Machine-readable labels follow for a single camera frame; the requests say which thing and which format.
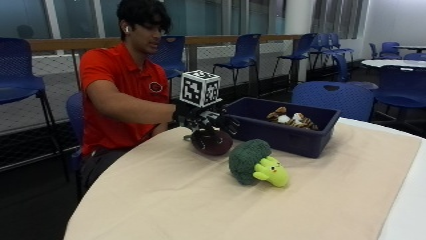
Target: beige tablecloth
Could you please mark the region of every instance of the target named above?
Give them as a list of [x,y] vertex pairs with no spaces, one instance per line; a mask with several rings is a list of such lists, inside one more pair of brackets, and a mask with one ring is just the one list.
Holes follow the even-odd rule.
[[319,159],[272,151],[280,189],[239,185],[226,156],[198,154],[187,133],[162,133],[106,170],[65,239],[376,239],[419,139],[338,123]]

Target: blue plastic bin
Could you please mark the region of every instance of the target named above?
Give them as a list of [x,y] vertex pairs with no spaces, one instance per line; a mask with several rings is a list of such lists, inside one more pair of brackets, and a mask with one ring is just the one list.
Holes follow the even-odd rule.
[[[286,107],[287,116],[302,113],[316,124],[319,131],[300,129],[266,120],[268,113]],[[318,158],[331,135],[340,111],[314,108],[255,98],[240,98],[230,103],[226,112],[239,121],[234,139],[262,139],[271,148],[296,155]]]

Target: broccoli plush toy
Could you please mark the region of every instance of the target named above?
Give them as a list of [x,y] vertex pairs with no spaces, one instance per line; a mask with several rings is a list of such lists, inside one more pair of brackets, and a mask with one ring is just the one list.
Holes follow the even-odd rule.
[[275,187],[284,187],[288,174],[279,161],[270,157],[268,144],[259,139],[240,143],[228,154],[228,170],[242,185],[252,185],[255,179]]

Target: blue chair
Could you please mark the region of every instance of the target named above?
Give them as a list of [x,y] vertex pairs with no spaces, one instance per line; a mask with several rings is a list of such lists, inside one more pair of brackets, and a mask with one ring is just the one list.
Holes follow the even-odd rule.
[[340,117],[367,122],[374,94],[367,89],[339,82],[312,81],[295,86],[291,103],[340,110]]
[[[318,58],[320,60],[320,64],[323,64],[323,52],[331,49],[330,45],[330,36],[326,33],[316,34],[314,40],[311,41],[310,48],[312,50],[308,51],[308,63],[310,70],[315,69]],[[315,55],[314,63],[311,64],[310,55]]]
[[46,137],[50,139],[53,146],[53,152],[47,157],[61,157],[65,177],[69,180],[66,161],[55,137],[55,122],[45,93],[43,81],[41,77],[35,77],[31,73],[29,43],[18,38],[0,38],[0,105],[18,102],[31,96],[39,99],[47,130]]
[[370,45],[370,49],[371,49],[371,59],[394,59],[394,60],[400,60],[400,56],[395,56],[395,55],[383,55],[383,56],[378,56],[378,52],[376,52],[376,47],[374,43],[368,43]]
[[390,118],[390,121],[375,122],[380,125],[401,124],[415,132],[423,134],[423,130],[413,127],[405,121],[408,109],[426,108],[426,69],[383,66],[379,68],[379,88],[374,91],[375,100],[387,106],[399,109],[396,117],[391,117],[380,112],[379,115]]
[[331,41],[331,50],[334,53],[344,54],[350,53],[350,62],[354,62],[354,49],[351,48],[340,48],[339,38],[336,33],[328,33],[330,41]]
[[66,100],[66,114],[69,118],[70,127],[74,133],[74,137],[78,141],[79,147],[75,152],[70,155],[70,167],[75,175],[77,185],[77,198],[82,197],[81,189],[81,146],[82,146],[82,135],[83,135],[83,111],[82,111],[82,94],[81,92],[74,93]]
[[403,60],[426,61],[426,53],[408,53],[403,56]]
[[332,54],[331,57],[332,57],[332,60],[336,64],[338,82],[356,85],[356,86],[363,87],[368,90],[378,89],[378,86],[374,83],[348,81],[350,80],[350,73],[347,71],[347,63],[346,63],[344,56],[342,54]]
[[260,34],[244,34],[238,36],[235,43],[234,56],[230,58],[227,63],[215,63],[212,65],[212,73],[215,67],[226,68],[231,70],[232,84],[234,84],[234,97],[236,96],[236,78],[238,70],[247,67],[254,67],[255,78],[256,78],[256,95],[259,95],[259,80],[258,80],[258,69],[256,69],[256,48],[259,44]]
[[171,79],[181,76],[186,71],[182,55],[185,49],[185,36],[162,36],[158,51],[147,59],[158,64],[169,79],[169,96],[171,98]]
[[288,81],[291,81],[291,79],[290,79],[291,74],[290,73],[291,73],[291,69],[292,69],[292,63],[295,61],[299,61],[302,59],[308,58],[307,53],[310,50],[311,41],[314,40],[315,36],[316,36],[315,33],[307,33],[307,34],[302,35],[302,37],[298,41],[298,46],[296,46],[294,53],[291,55],[276,57],[276,63],[275,63],[275,68],[274,68],[274,72],[271,74],[271,77],[275,76],[275,71],[276,71],[276,66],[278,66],[279,60],[288,59],[291,61],[291,65],[290,65],[290,69],[288,69]]
[[399,56],[399,50],[395,48],[395,46],[399,46],[399,43],[396,42],[383,42],[382,43],[382,51],[379,52],[379,57],[384,58],[394,58],[394,59],[401,59]]

